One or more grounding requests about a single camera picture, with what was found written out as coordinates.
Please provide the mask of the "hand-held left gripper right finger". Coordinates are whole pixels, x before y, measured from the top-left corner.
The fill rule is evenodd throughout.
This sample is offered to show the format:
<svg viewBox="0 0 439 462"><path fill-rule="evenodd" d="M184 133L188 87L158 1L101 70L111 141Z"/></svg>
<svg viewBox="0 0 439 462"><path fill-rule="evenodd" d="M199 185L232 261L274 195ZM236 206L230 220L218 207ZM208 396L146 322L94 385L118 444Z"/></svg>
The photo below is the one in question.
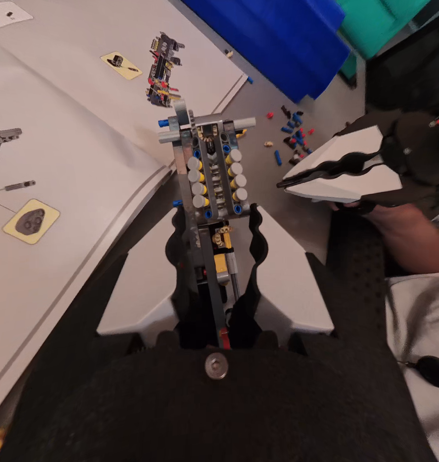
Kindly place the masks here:
<svg viewBox="0 0 439 462"><path fill-rule="evenodd" d="M334 325L308 259L312 254L255 203L249 230L253 266L232 308L230 346L253 347L265 331L276 335L279 346L295 334L330 335Z"/></svg>

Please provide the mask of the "person's right forearm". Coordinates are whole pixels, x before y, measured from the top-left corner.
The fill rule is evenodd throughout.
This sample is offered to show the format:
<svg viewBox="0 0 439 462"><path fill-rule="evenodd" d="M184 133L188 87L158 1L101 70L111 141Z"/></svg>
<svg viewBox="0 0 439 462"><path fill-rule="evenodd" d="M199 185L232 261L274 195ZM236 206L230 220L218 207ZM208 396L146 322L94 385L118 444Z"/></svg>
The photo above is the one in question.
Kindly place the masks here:
<svg viewBox="0 0 439 462"><path fill-rule="evenodd" d="M383 239L396 262L407 272L439 273L439 231L430 237L383 236Z"/></svg>

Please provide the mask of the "person's white shirt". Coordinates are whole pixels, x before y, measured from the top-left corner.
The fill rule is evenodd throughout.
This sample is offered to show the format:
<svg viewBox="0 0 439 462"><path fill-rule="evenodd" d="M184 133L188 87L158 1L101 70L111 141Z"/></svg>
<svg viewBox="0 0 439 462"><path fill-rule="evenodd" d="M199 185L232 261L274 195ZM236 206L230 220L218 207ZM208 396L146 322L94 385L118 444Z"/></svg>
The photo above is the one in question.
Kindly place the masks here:
<svg viewBox="0 0 439 462"><path fill-rule="evenodd" d="M417 415L439 461L439 388L405 365L425 356L439 358L439 273L390 278L386 304L389 347L403 363Z"/></svg>

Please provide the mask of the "scattered loose lego pieces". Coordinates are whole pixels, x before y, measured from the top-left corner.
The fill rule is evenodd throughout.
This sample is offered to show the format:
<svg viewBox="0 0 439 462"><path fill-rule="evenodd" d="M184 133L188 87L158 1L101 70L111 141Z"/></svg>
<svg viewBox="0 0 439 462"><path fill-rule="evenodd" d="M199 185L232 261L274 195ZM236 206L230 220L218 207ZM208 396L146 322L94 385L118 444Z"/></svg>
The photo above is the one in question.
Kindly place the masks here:
<svg viewBox="0 0 439 462"><path fill-rule="evenodd" d="M285 105L282 105L280 110L286 118L285 125L280 129L286 135L282 143L292 150L288 163L291 166L296 166L314 152L308 144L308 139L315 130L304 127L304 112L302 110L290 110Z"/></svg>

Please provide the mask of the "white lego instruction booklet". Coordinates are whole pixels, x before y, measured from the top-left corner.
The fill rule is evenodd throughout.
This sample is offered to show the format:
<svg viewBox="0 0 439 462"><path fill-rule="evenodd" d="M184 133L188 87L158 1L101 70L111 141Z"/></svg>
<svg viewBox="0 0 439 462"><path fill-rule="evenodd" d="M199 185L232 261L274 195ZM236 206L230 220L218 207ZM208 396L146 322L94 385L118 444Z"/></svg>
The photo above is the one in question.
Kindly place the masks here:
<svg viewBox="0 0 439 462"><path fill-rule="evenodd" d="M222 112L248 76L168 1L0 1L0 405L169 175L160 32L184 45L171 91Z"/></svg>

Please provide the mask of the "person's right hand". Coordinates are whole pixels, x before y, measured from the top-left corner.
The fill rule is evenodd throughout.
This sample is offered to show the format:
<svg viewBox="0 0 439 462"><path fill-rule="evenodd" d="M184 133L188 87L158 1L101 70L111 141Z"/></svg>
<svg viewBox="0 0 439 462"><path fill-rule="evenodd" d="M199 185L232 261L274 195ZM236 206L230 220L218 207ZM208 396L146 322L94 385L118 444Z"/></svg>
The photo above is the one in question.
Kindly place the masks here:
<svg viewBox="0 0 439 462"><path fill-rule="evenodd" d="M359 214L367 219L385 237L430 237L439 231L414 205L396 207L376 205L372 211Z"/></svg>

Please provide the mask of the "teal plastic bin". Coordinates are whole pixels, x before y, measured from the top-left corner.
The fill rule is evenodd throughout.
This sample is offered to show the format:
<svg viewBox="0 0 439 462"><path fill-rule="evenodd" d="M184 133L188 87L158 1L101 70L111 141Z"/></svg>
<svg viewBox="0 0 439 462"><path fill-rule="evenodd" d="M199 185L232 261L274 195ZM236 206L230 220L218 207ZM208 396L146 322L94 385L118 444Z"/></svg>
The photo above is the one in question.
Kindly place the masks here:
<svg viewBox="0 0 439 462"><path fill-rule="evenodd" d="M338 75L351 88L357 86L357 58L373 58L429 0L337 0L345 17L339 28L350 53Z"/></svg>

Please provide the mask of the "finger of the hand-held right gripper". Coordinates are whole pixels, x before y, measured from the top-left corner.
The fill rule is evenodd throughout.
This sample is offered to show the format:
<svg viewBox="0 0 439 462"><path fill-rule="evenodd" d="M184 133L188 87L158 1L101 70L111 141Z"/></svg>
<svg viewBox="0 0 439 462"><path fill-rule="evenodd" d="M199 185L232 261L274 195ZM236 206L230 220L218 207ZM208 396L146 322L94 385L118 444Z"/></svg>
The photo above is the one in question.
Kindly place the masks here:
<svg viewBox="0 0 439 462"><path fill-rule="evenodd" d="M333 179L318 178L298 185L286 186L284 190L315 201L353 203L370 194L396 191L401 188L400 176L388 166L377 164L360 175L342 174Z"/></svg>
<svg viewBox="0 0 439 462"><path fill-rule="evenodd" d="M316 149L313 153L302 159L294 166L280 181L278 186L286 186L290 179L304 174L308 171L316 170L321 165L322 171L328 167L333 167L347 154L361 153L371 155L377 153L382 145L383 135L378 126L372 126L346 135L334 136L331 140Z"/></svg>

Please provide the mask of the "lego car chassis assembly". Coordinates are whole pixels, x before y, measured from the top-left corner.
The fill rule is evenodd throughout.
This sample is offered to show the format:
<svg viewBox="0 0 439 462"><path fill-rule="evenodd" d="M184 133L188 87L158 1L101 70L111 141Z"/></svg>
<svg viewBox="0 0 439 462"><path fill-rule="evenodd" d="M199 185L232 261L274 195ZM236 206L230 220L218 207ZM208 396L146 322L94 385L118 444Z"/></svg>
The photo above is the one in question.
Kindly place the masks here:
<svg viewBox="0 0 439 462"><path fill-rule="evenodd" d="M230 349L226 286L232 285L235 302L241 296L231 221L251 212L237 135L257 121L195 117L183 99L173 107L176 114L159 121L169 130L158 136L172 144L181 193L167 245L169 257L180 257L174 295L180 336L188 347Z"/></svg>

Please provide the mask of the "blue plastic bin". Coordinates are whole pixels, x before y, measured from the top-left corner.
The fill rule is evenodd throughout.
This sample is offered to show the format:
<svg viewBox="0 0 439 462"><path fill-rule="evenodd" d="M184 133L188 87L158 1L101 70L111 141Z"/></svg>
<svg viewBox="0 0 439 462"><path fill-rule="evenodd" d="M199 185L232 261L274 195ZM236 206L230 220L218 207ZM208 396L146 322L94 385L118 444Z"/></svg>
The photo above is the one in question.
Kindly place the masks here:
<svg viewBox="0 0 439 462"><path fill-rule="evenodd" d="M327 89L350 49L333 0L185 0L199 18L290 100Z"/></svg>

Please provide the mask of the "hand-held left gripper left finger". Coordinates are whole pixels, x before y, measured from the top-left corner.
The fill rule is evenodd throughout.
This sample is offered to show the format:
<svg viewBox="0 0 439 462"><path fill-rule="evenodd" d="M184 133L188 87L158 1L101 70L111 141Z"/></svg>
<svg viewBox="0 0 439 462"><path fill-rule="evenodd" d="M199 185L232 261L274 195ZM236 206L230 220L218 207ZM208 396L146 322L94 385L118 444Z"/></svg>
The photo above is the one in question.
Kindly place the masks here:
<svg viewBox="0 0 439 462"><path fill-rule="evenodd" d="M128 253L98 333L173 331L179 320L171 297L176 269L165 252L175 227L169 211Z"/></svg>

